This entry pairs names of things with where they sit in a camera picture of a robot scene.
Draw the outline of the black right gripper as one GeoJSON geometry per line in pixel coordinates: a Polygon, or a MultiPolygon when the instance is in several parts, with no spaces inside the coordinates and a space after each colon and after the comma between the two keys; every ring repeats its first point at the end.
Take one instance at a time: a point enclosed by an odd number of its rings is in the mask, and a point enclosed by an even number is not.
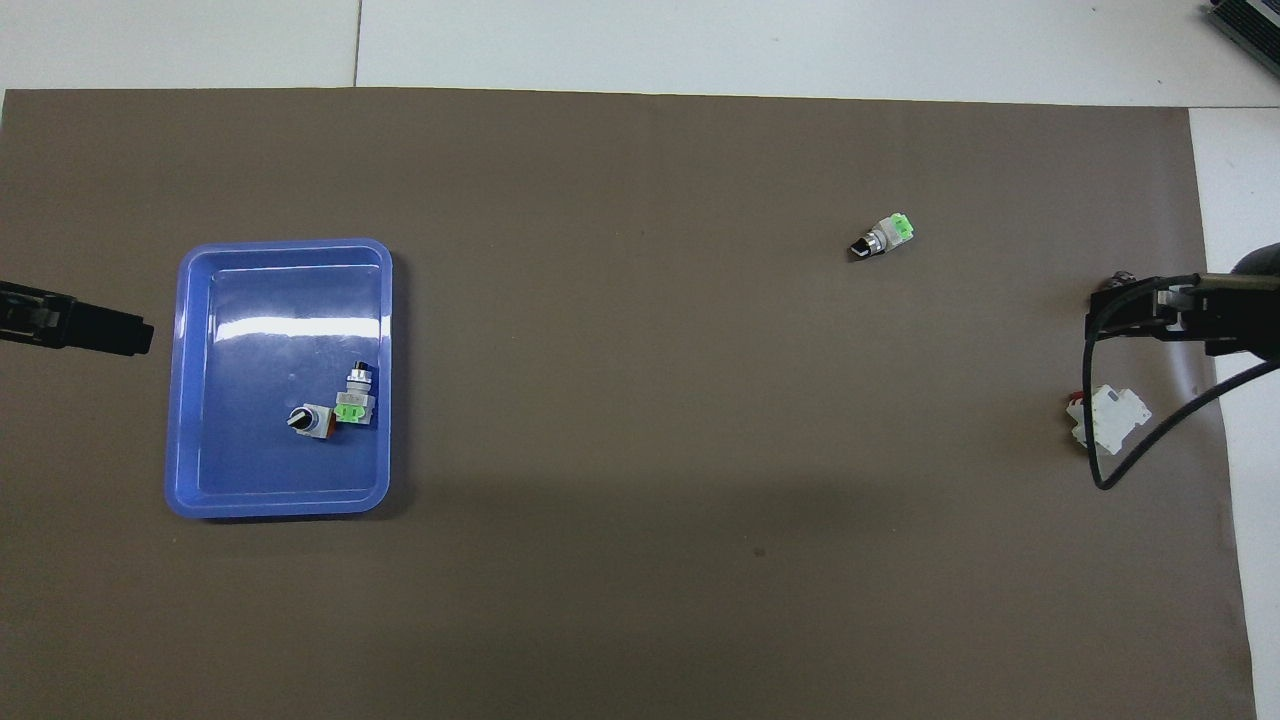
{"type": "Polygon", "coordinates": [[[1137,279],[1115,275],[1088,300],[1087,343],[1116,338],[1190,341],[1181,327],[1189,307],[1181,292],[1196,287],[1207,315],[1204,354],[1221,357],[1248,352],[1263,361],[1279,360],[1279,278],[1275,274],[1155,275],[1137,279]]]}

